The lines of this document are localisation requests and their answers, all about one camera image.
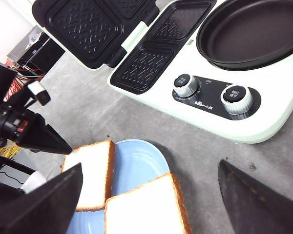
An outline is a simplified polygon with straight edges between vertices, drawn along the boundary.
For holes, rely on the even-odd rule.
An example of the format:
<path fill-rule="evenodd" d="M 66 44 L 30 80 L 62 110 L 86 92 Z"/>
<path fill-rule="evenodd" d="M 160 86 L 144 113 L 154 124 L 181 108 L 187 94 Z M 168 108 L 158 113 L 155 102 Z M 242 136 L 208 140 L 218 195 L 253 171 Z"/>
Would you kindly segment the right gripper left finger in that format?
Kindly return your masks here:
<path fill-rule="evenodd" d="M 80 163 L 27 194 L 0 183 L 0 234 L 66 233 L 82 184 Z"/>

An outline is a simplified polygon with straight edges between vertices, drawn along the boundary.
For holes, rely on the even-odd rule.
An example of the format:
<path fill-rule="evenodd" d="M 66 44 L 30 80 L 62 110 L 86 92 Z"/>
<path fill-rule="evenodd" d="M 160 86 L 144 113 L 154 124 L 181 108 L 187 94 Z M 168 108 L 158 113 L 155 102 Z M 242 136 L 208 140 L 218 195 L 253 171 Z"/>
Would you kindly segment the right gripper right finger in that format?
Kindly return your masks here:
<path fill-rule="evenodd" d="M 226 160 L 218 166 L 224 206 L 236 234 L 293 234 L 293 201 Z"/>

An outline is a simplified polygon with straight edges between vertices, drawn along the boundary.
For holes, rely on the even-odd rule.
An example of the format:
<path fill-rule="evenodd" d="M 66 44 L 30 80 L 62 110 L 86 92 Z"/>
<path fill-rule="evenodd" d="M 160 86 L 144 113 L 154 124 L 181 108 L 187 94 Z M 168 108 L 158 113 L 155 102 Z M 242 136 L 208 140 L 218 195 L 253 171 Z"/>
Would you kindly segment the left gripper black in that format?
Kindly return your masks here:
<path fill-rule="evenodd" d="M 0 138 L 9 139 L 33 152 L 71 153 L 69 144 L 45 123 L 44 118 L 28 109 L 37 101 L 39 81 L 27 82 L 8 100 L 4 100 L 16 75 L 15 70 L 0 62 Z"/>

